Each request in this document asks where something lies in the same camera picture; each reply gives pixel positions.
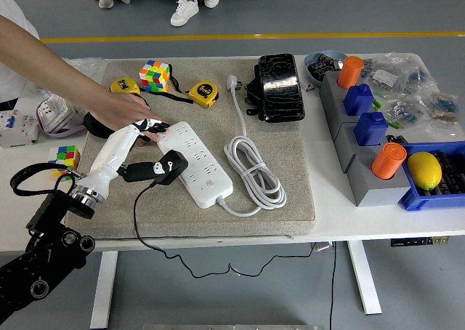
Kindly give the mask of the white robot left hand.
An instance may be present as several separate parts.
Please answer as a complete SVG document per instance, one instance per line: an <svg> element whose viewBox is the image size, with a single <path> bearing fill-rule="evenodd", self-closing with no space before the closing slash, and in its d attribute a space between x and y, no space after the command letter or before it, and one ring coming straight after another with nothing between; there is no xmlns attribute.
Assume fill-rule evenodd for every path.
<svg viewBox="0 0 465 330"><path fill-rule="evenodd" d="M104 202L109 195L110 182L117 178L117 171L126 160L136 139L144 132L163 133L169 127L170 125L163 121L149 118L112 133L98 153L89 173L77 182L72 194L91 198L97 203Z"/></svg>

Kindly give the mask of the person's left hand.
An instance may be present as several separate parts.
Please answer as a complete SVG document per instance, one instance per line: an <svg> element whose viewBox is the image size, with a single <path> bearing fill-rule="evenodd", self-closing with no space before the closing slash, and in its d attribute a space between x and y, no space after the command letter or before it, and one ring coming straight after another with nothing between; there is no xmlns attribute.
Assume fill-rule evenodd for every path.
<svg viewBox="0 0 465 330"><path fill-rule="evenodd" d="M84 101L88 113L84 126L96 137L107 139L112 133L144 119L166 123L139 95L112 93L101 89Z"/></svg>

